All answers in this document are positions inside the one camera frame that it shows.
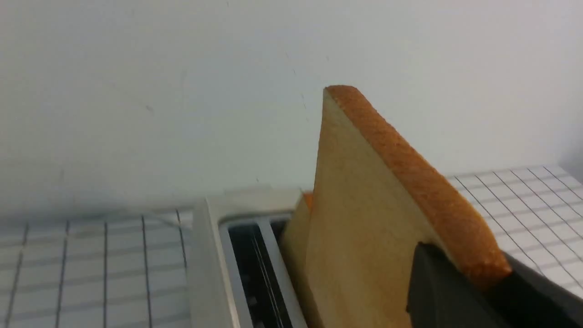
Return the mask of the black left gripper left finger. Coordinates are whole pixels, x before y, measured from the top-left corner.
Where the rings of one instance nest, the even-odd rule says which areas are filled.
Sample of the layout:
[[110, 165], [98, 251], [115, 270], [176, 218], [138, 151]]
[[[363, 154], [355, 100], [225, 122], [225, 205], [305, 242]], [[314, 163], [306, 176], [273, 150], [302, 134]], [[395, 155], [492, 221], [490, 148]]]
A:
[[413, 328], [508, 328], [510, 325], [445, 254], [418, 243], [406, 311]]

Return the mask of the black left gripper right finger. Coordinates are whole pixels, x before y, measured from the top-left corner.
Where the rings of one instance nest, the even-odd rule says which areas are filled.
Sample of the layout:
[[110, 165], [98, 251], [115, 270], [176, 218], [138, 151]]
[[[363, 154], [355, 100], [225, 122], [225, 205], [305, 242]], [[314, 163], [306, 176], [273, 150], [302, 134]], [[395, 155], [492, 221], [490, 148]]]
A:
[[508, 253], [512, 273], [485, 292], [490, 306], [512, 328], [581, 328], [580, 297]]

